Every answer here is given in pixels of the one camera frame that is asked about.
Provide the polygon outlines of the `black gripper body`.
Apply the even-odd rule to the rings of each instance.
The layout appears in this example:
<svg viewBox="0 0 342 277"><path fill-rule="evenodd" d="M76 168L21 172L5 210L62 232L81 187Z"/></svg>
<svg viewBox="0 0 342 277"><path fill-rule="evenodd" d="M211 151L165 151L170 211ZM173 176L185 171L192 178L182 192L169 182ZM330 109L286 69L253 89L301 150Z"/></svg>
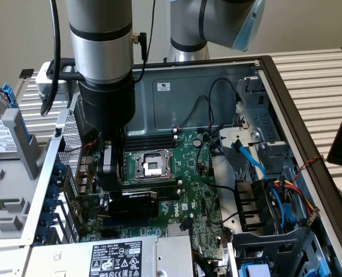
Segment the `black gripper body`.
<svg viewBox="0 0 342 277"><path fill-rule="evenodd" d="M111 84L79 81L84 116L105 141L121 144L124 126L136 110L135 82L131 73Z"/></svg>

